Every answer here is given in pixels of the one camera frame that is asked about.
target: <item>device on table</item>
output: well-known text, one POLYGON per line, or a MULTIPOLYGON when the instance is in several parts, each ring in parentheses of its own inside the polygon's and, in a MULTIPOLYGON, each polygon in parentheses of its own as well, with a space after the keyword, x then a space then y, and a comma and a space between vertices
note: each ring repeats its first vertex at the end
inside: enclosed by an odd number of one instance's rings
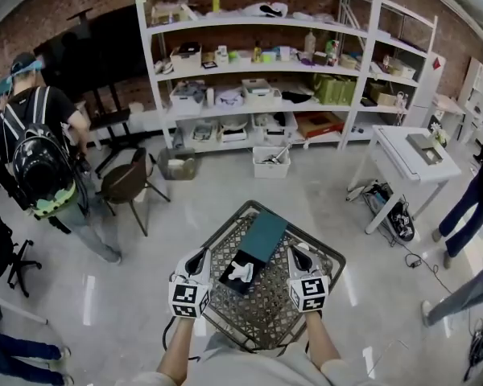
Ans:
POLYGON ((209 248, 199 248, 180 259, 168 288, 168 303, 174 316, 199 318, 204 313, 211 298, 210 269, 209 248))
POLYGON ((322 272, 319 257, 305 243, 287 251, 288 295, 299 312, 322 310, 329 292, 329 279, 322 272))

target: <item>bottle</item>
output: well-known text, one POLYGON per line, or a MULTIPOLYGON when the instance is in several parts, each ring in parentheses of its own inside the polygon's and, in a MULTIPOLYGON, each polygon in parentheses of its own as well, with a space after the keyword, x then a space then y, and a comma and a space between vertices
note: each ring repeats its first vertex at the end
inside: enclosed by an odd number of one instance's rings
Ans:
POLYGON ((304 54, 310 60, 313 58, 313 53, 315 52, 316 39, 313 35, 313 30, 310 29, 308 35, 304 39, 304 54))
POLYGON ((261 48, 259 47, 259 41, 256 40, 256 46, 254 47, 254 55, 252 61, 255 63, 261 63, 261 48))
POLYGON ((213 13, 220 11, 220 0, 213 0, 213 13))

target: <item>small white desk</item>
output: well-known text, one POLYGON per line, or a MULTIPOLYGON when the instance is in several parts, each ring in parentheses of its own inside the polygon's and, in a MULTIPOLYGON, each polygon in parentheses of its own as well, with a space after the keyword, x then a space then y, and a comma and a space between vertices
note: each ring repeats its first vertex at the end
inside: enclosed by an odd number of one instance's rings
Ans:
POLYGON ((360 166, 354 174, 353 180, 349 184, 348 190, 351 191, 357 185, 365 162, 368 158, 371 158, 378 166, 394 194, 366 227, 365 232, 369 234, 385 219, 385 216, 406 190, 428 183, 438 184, 431 196, 413 215, 413 218, 416 219, 440 193, 448 180, 461 174, 460 168, 453 162, 451 156, 441 145, 436 146, 436 151, 442 156, 442 162, 428 165, 406 140, 407 135, 411 133, 422 133, 428 136, 429 132, 427 129, 390 125, 375 125, 373 129, 374 135, 365 151, 360 166))
POLYGON ((13 311, 16 314, 19 314, 20 316, 23 316, 24 318, 29 318, 30 320, 34 320, 35 322, 42 323, 43 325, 48 324, 47 319, 41 318, 40 316, 36 316, 35 314, 32 314, 32 313, 27 312, 23 309, 20 309, 19 307, 15 306, 15 305, 11 305, 9 302, 6 302, 2 298, 0 298, 0 306, 4 307, 5 309, 9 309, 10 311, 13 311))

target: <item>white shelving unit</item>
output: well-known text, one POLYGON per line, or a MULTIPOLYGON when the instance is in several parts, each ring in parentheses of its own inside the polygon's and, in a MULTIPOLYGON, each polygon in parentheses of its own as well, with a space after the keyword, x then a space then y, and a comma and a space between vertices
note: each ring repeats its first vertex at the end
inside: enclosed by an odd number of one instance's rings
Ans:
MULTIPOLYGON (((367 80, 377 80, 380 82, 391 82, 392 84, 404 85, 413 90, 413 96, 410 99, 410 105, 414 104, 415 90, 422 83, 424 69, 427 66, 427 62, 423 61, 422 70, 419 73, 417 80, 406 79, 403 77, 392 76, 382 72, 374 73, 371 71, 370 63, 374 53, 374 45, 376 42, 388 44, 395 47, 396 50, 408 52, 409 55, 418 56, 421 60, 425 60, 432 49, 433 41, 436 33, 436 25, 438 22, 435 16, 433 21, 430 21, 422 16, 419 16, 415 12, 408 10, 405 7, 401 7, 399 4, 391 2, 389 0, 366 0, 370 3, 370 17, 368 21, 368 30, 363 30, 357 24, 354 17, 349 18, 346 14, 347 7, 349 7, 350 0, 341 0, 341 5, 338 13, 338 19, 332 23, 320 23, 314 21, 302 21, 296 18, 264 18, 264 17, 250 17, 250 16, 233 16, 233 17, 218 17, 218 18, 199 18, 198 20, 188 20, 177 23, 170 23, 164 25, 158 25, 153 27, 147 26, 146 11, 144 4, 147 0, 136 0, 136 6, 138 9, 139 27, 142 36, 143 50, 145 52, 145 58, 147 62, 147 70, 151 82, 152 92, 155 100, 155 111, 147 113, 157 113, 160 125, 163 129, 165 142, 169 148, 172 147, 172 137, 169 133, 169 128, 175 127, 177 124, 183 132, 184 145, 190 146, 196 149, 196 152, 210 152, 217 150, 233 150, 243 149, 247 147, 255 146, 254 133, 249 130, 248 138, 242 142, 196 142, 191 139, 191 132, 196 119, 203 119, 209 117, 220 117, 234 114, 250 114, 250 113, 268 113, 268 112, 306 112, 306 111, 332 111, 336 113, 340 118, 345 120, 345 127, 342 133, 328 133, 322 136, 318 136, 309 140, 310 143, 335 143, 338 149, 343 149, 347 142, 351 141, 364 141, 369 140, 372 132, 373 124, 384 124, 384 121, 380 117, 380 113, 388 113, 388 115, 397 115, 398 113, 408 113, 409 110, 399 110, 397 107, 390 106, 375 106, 365 107, 361 104, 361 96, 363 94, 365 84, 367 80), (390 37, 387 33, 378 29, 379 18, 382 9, 392 10, 395 13, 403 16, 408 16, 419 22, 424 26, 431 29, 431 38, 429 42, 429 48, 427 51, 419 50, 403 41, 390 37), (201 28, 203 27, 224 27, 236 25, 240 27, 240 30, 247 25, 262 25, 268 27, 294 27, 301 29, 316 29, 322 31, 332 31, 337 35, 353 35, 359 38, 362 47, 362 57, 360 68, 358 70, 347 69, 343 67, 329 67, 329 66, 307 66, 299 61, 292 59, 288 62, 274 62, 270 64, 250 64, 247 66, 241 66, 234 63, 225 67, 203 69, 197 68, 196 70, 186 72, 171 72, 167 75, 156 74, 154 70, 154 60, 152 57, 151 47, 152 39, 158 38, 161 43, 164 42, 164 34, 173 31, 181 30, 193 30, 197 29, 196 40, 200 42, 201 28), (167 104, 161 98, 159 91, 159 85, 162 82, 170 83, 170 80, 187 79, 189 77, 196 76, 211 76, 219 74, 230 73, 264 73, 266 72, 293 72, 293 73, 325 73, 341 76, 352 76, 357 78, 356 88, 354 90, 353 100, 351 105, 321 105, 314 99, 306 101, 304 103, 294 104, 291 101, 282 101, 274 105, 254 108, 248 105, 243 105, 236 109, 224 110, 219 107, 206 107, 200 111, 199 115, 186 115, 184 110, 175 109, 171 104, 167 104), (363 129, 363 133, 352 131, 353 127, 363 129)), ((280 90, 291 89, 289 84, 272 84, 274 87, 280 90)), ((295 134, 295 141, 300 142, 304 139, 299 133, 295 134)))

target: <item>jeans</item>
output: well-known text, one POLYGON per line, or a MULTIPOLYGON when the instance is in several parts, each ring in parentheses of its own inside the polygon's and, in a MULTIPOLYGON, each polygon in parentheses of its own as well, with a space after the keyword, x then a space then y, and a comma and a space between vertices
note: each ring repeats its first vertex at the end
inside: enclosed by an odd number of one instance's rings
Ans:
POLYGON ((95 188, 91 179, 84 177, 84 181, 89 198, 89 212, 84 215, 78 200, 74 199, 64 210, 59 211, 56 217, 64 226, 75 233, 92 252, 95 252, 104 260, 114 263, 120 258, 120 252, 105 244, 91 223, 91 212, 108 213, 107 207, 102 199, 95 195, 95 188))
POLYGON ((33 383, 64 385, 63 376, 60 373, 31 366, 12 356, 57 360, 61 358, 58 347, 14 339, 0 333, 0 373, 33 383))
POLYGON ((483 270, 436 305, 427 315, 427 321, 429 326, 432 326, 449 314, 458 313, 480 303, 483 303, 483 270))
POLYGON ((440 234, 443 237, 448 236, 467 210, 476 204, 476 210, 465 226, 445 242, 450 257, 455 257, 483 226, 483 203, 479 201, 478 176, 473 179, 460 201, 440 223, 438 227, 440 234))

